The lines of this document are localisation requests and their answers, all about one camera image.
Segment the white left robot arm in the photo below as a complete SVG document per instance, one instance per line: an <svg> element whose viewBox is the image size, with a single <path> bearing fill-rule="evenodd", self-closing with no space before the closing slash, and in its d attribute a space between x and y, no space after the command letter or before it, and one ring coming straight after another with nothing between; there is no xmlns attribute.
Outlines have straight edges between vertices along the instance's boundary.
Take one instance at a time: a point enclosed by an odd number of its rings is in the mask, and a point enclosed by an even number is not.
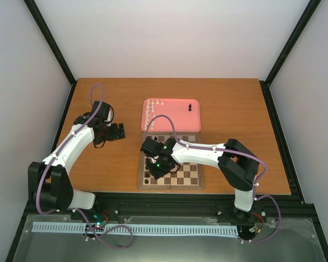
<svg viewBox="0 0 328 262"><path fill-rule="evenodd" d="M114 123L113 118L111 105L95 101L92 110L73 122L71 131L48 157L29 165L28 199L40 214L83 209L90 219L100 218L103 206L93 193L74 189L69 173L89 144L102 148L107 141L125 138L124 125Z"/></svg>

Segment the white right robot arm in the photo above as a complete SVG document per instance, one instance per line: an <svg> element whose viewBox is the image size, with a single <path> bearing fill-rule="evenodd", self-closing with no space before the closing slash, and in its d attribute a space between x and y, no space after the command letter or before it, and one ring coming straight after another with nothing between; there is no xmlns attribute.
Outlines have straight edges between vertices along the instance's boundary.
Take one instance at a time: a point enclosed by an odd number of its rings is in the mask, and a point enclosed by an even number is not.
<svg viewBox="0 0 328 262"><path fill-rule="evenodd" d="M226 143L207 145L176 138L159 142L147 137L140 151L149 158L146 166L155 179L163 177L184 163L219 169L229 185L235 189L235 211L251 211L261 160L238 140L229 139Z"/></svg>

